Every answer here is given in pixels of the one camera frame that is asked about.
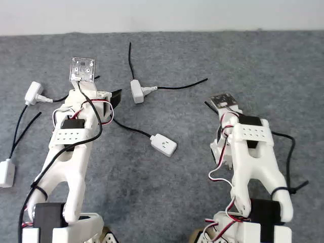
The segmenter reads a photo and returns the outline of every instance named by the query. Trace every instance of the white robotic arm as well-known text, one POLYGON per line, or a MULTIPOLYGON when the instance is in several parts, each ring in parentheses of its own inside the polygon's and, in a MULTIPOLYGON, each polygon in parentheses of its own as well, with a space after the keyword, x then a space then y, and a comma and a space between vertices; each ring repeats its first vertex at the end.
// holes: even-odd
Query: white robotic arm
POLYGON ((69 92, 65 103, 53 113, 55 129, 49 152, 27 199, 26 209, 31 222, 24 225, 32 227, 23 228, 23 243, 116 242, 110 232, 100 238, 103 220, 98 214, 81 213, 86 189, 85 175, 92 148, 92 141, 83 141, 96 136, 99 124, 97 115, 101 124, 113 118, 112 94, 96 90, 94 70, 94 59, 72 58, 70 81, 75 89, 69 92), (53 162, 64 147, 75 143, 79 144, 61 153, 53 162), (66 203, 47 202, 48 195, 64 181, 69 187, 66 203))
POLYGON ((231 198, 239 213, 226 210, 207 219, 211 224, 196 243, 212 239, 216 243, 291 242, 291 230, 282 222, 291 221, 293 206, 288 190, 277 190, 287 188, 287 184, 277 165, 268 121, 244 115, 230 94, 213 96, 211 102, 220 118, 211 149, 216 161, 233 168, 231 198), (250 199, 251 179, 259 180, 273 201, 250 199))

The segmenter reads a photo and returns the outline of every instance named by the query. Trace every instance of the black cable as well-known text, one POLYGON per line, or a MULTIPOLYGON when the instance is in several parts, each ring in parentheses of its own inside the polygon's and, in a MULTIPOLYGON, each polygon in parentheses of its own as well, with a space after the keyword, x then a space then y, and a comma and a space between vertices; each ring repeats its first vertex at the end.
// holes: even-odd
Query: black cable
POLYGON ((53 163, 55 162, 55 160, 62 154, 64 153, 65 151, 67 150, 70 150, 78 145, 81 145, 81 144, 85 144, 85 143, 89 143, 89 142, 92 142, 94 140, 96 140, 97 138, 100 137, 100 135, 102 134, 102 125, 101 125, 101 120, 100 120, 100 116, 98 114, 98 111, 96 110, 94 104, 92 103, 92 101, 88 98, 88 96, 85 95, 85 93, 83 93, 83 91, 81 90, 80 88, 80 84, 78 83, 78 87, 79 87, 79 90, 81 92, 81 94, 83 94, 83 96, 86 98, 86 101, 88 101, 97 117, 97 120, 98 120, 98 123, 99 123, 99 132, 96 136, 94 136, 93 138, 90 138, 90 139, 87 139, 87 140, 84 140, 84 141, 80 141, 80 142, 76 142, 76 143, 73 143, 73 144, 70 144, 66 147, 64 147, 62 150, 60 150, 51 160, 51 162, 49 162, 49 164, 46 166, 46 168, 40 173, 40 175, 38 176, 38 178, 32 183, 31 185, 31 189, 27 195, 27 198, 20 210, 20 214, 19 214, 19 220, 18 220, 18 243, 22 243, 22 221, 23 221, 23 216, 24 216, 24 211, 25 211, 25 207, 32 195, 32 193, 35 191, 36 187, 38 185, 38 183, 40 182, 40 180, 44 177, 45 173, 49 170, 49 168, 53 165, 53 163))
POLYGON ((227 240, 227 239, 225 239, 225 238, 224 238, 224 237, 222 237, 222 236, 221 236, 221 238, 222 238, 222 239, 223 239, 224 241, 226 241, 226 243, 228 243, 228 240, 227 240))
POLYGON ((141 133, 141 134, 143 134, 143 135, 145 135, 146 137, 149 137, 149 138, 152 136, 152 135, 150 135, 150 134, 148 134, 148 133, 146 133, 146 132, 144 132, 144 131, 142 131, 142 130, 138 130, 138 129, 135 129, 135 128, 127 127, 127 126, 125 126, 125 125, 119 123, 115 118, 113 119, 113 121, 114 121, 115 123, 117 123, 119 126, 121 126, 122 128, 125 128, 125 129, 127 129, 127 130, 130 130, 130 131, 133 131, 133 132, 141 133))
POLYGON ((17 138, 17 133, 18 133, 18 128, 19 128, 19 124, 21 122, 21 118, 23 116, 23 114, 25 113, 26 109, 27 109, 28 105, 25 105, 25 107, 23 108, 22 112, 20 113, 20 116, 18 118, 18 121, 17 121, 17 125, 16 125, 16 129, 15 129, 15 135, 14 135, 14 141, 12 143, 12 147, 11 147, 11 152, 10 152, 10 156, 9 158, 11 158, 14 150, 15 150, 15 143, 16 143, 16 138, 17 138))
POLYGON ((302 184, 300 184, 299 186, 297 187, 291 187, 291 176, 290 176, 290 160, 291 160, 291 157, 292 157, 292 154, 293 154, 293 151, 294 151, 294 148, 296 146, 296 140, 295 138, 293 138, 292 136, 290 135, 287 135, 287 134, 283 134, 283 133, 277 133, 277 132, 274 132, 274 131, 271 131, 271 133, 273 135, 276 135, 276 136, 280 136, 280 137, 285 137, 285 138, 288 138, 291 140, 292 142, 292 145, 290 147, 290 150, 289 150, 289 153, 288 153, 288 156, 287 156, 287 160, 286 160, 286 182, 287 182, 287 188, 279 188, 279 189, 274 189, 274 191, 272 192, 271 195, 274 195, 274 193, 277 191, 277 190, 288 190, 290 194, 296 194, 296 192, 301 189, 302 187, 306 186, 309 184, 309 181, 306 180, 305 182, 303 182, 302 184))
POLYGON ((205 101, 205 104, 214 112, 214 113, 216 113, 217 115, 218 115, 218 111, 214 108, 214 107, 212 107, 211 106, 211 104, 210 103, 208 103, 207 101, 205 101))
POLYGON ((128 47, 128 64, 129 64, 130 69, 131 69, 132 77, 133 77, 133 79, 135 79, 134 69, 133 69, 133 65, 132 65, 132 62, 131 62, 131 51, 132 51, 132 43, 130 42, 130 45, 128 47))
POLYGON ((53 103, 55 103, 55 102, 61 102, 61 101, 65 100, 68 96, 69 96, 69 95, 66 95, 66 96, 64 96, 64 97, 61 98, 61 99, 53 100, 53 103))
POLYGON ((202 82, 205 82, 207 81, 208 78, 205 78, 203 80, 200 80, 198 82, 195 82, 193 84, 190 84, 190 85, 186 85, 186 86, 182 86, 182 87, 157 87, 158 90, 181 90, 181 89, 185 89, 185 88, 189 88, 189 87, 192 87, 192 86, 195 86, 195 85, 198 85, 198 84, 201 84, 202 82))
MULTIPOLYGON (((98 79, 98 78, 100 78, 100 77, 101 77, 101 76, 98 75, 98 76, 95 76, 94 79, 98 79)), ((64 97, 61 98, 61 99, 53 100, 53 103, 55 103, 55 102, 61 102, 61 101, 65 100, 68 96, 69 96, 69 95, 66 95, 66 96, 64 96, 64 97)))
POLYGON ((24 129, 24 131, 21 133, 21 135, 19 136, 19 138, 17 139, 17 141, 15 142, 13 148, 11 149, 10 152, 10 156, 9 158, 12 157, 16 146, 18 145, 19 141, 23 138, 23 136, 25 135, 25 133, 27 132, 27 130, 29 129, 29 127, 33 124, 33 122, 41 115, 41 112, 39 112, 36 116, 34 116, 34 118, 28 123, 28 125, 26 126, 26 128, 24 129))

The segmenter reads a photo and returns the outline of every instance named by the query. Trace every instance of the red and white wire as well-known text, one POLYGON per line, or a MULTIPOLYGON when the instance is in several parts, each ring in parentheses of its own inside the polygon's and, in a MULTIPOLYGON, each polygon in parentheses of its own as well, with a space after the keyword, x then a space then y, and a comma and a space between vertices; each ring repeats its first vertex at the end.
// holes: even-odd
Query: red and white wire
MULTIPOLYGON (((112 107, 112 104, 109 102, 109 101, 107 101, 107 100, 102 100, 102 99, 92 99, 91 100, 93 103, 96 103, 96 102, 103 102, 103 103, 108 103, 109 104, 109 106, 110 106, 110 109, 111 109, 111 118, 110 118, 110 120, 109 121, 106 121, 106 122, 104 122, 104 123, 101 123, 102 125, 107 125, 107 124, 110 124, 111 122, 112 122, 112 120, 113 120, 113 117, 114 117, 114 111, 113 111, 113 107, 112 107)), ((73 115, 73 117, 71 118, 71 119, 74 119, 81 111, 82 111, 82 105, 81 105, 81 109, 80 110, 78 110, 74 115, 73 115)))
POLYGON ((234 201, 235 201, 235 196, 232 198, 232 201, 231 201, 231 202, 229 203, 229 205, 226 207, 226 209, 225 209, 225 213, 226 213, 226 215, 227 215, 228 218, 234 220, 235 222, 243 222, 242 220, 237 219, 237 218, 233 217, 232 215, 230 215, 230 214, 228 213, 228 210, 230 210, 230 209, 233 207, 233 205, 234 205, 234 201))
POLYGON ((227 143, 227 138, 225 138, 225 141, 224 141, 224 146, 222 148, 222 151, 221 151, 221 154, 219 156, 219 160, 218 160, 218 163, 216 165, 216 168, 213 169, 212 171, 209 171, 208 173, 208 178, 211 180, 211 181, 226 181, 228 184, 232 186, 232 183, 230 183, 228 180, 224 179, 224 178, 214 178, 212 177, 212 173, 216 172, 219 170, 219 168, 221 168, 222 164, 223 164, 223 158, 224 158, 224 155, 225 155, 225 150, 226 150, 226 143, 227 143))
POLYGON ((207 225, 207 226, 204 228, 204 230, 202 231, 202 235, 204 236, 204 238, 206 238, 206 240, 207 240, 208 242, 215 242, 215 241, 218 240, 220 237, 222 237, 223 234, 228 230, 228 228, 231 227, 235 222, 236 222, 236 221, 231 221, 229 224, 227 224, 227 225, 226 225, 226 226, 225 226, 225 227, 224 227, 224 228, 219 232, 219 234, 216 235, 213 239, 210 239, 210 238, 207 239, 207 238, 206 238, 206 230, 209 229, 210 227, 215 227, 215 226, 218 225, 218 223, 214 221, 213 223, 207 225))
POLYGON ((31 227, 33 226, 33 222, 23 222, 21 224, 21 227, 25 228, 25 227, 31 227))

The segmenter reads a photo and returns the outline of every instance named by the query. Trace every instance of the white plug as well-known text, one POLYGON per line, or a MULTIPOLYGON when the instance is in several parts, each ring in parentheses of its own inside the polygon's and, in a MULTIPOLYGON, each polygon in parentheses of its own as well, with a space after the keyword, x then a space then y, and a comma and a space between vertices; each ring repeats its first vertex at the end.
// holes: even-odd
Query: white plug
POLYGON ((14 184, 15 165, 11 159, 0 162, 0 187, 12 187, 14 184))
POLYGON ((177 148, 177 143, 159 133, 155 136, 151 136, 150 140, 151 145, 167 157, 171 157, 174 150, 177 148))
POLYGON ((157 86, 153 87, 141 87, 140 82, 137 79, 131 81, 131 90, 134 102, 136 104, 143 103, 144 97, 151 93, 152 91, 157 90, 157 86))
POLYGON ((43 92, 43 87, 40 83, 35 81, 31 82, 29 89, 25 95, 25 104, 26 105, 34 105, 36 102, 53 102, 52 99, 49 99, 41 93, 43 92))

